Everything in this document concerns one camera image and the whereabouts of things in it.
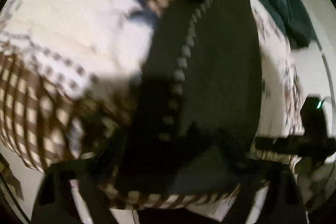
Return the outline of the black striped small garment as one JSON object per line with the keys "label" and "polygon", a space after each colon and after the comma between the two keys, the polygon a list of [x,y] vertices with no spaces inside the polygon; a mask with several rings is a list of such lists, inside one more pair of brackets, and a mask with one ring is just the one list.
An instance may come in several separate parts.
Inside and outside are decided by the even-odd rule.
{"label": "black striped small garment", "polygon": [[173,0],[126,105],[80,118],[95,136],[107,205],[179,209],[241,188],[260,119],[261,57],[249,0]]}

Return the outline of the white floral bed sheet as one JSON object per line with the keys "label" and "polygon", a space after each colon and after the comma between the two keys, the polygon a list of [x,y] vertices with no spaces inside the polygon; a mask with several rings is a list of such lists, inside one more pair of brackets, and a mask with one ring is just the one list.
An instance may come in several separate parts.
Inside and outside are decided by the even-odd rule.
{"label": "white floral bed sheet", "polygon": [[[131,79],[149,55],[156,25],[173,0],[7,0],[1,10],[1,141],[25,166],[94,157],[100,138],[85,141],[80,118],[97,103],[126,105]],[[291,158],[257,150],[257,137],[287,137],[302,128],[288,38],[259,0],[249,0],[259,36],[261,110],[247,159]],[[231,223],[241,188],[179,209],[115,203],[140,223]]]}

